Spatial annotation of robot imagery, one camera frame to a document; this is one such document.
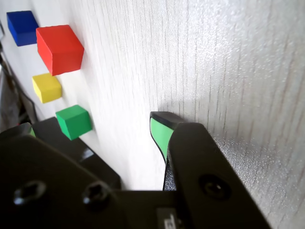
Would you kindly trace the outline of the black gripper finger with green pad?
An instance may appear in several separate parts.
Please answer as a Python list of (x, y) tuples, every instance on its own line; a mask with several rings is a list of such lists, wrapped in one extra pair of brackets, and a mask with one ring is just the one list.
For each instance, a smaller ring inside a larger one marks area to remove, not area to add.
[(127, 229), (110, 187), (31, 134), (26, 123), (0, 135), (3, 229)]
[(192, 229), (267, 229), (269, 224), (201, 123), (150, 113), (150, 134), (165, 161), (163, 189), (176, 191)]

